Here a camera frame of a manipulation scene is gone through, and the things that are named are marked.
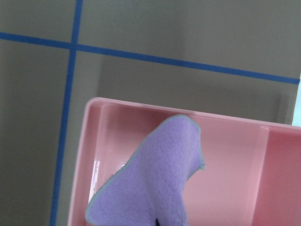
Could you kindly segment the purple microfiber cloth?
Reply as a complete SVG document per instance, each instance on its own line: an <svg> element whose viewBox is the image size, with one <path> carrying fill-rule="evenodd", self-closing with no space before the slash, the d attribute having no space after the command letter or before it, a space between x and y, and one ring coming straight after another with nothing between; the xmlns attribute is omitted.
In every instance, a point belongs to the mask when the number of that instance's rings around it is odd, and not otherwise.
<svg viewBox="0 0 301 226"><path fill-rule="evenodd" d="M164 120L94 194L85 219L94 226L186 226L183 190L205 167L199 125L186 115Z"/></svg>

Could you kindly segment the pink plastic bin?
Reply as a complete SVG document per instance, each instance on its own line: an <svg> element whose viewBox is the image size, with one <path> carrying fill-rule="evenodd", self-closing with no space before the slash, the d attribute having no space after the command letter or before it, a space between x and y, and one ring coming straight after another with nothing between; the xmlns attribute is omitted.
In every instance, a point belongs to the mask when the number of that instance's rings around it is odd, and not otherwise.
<svg viewBox="0 0 301 226"><path fill-rule="evenodd" d="M299 127L100 97L86 105L68 225L92 226L85 211L94 194L180 114L199 125L205 161L183 190L187 226L300 225Z"/></svg>

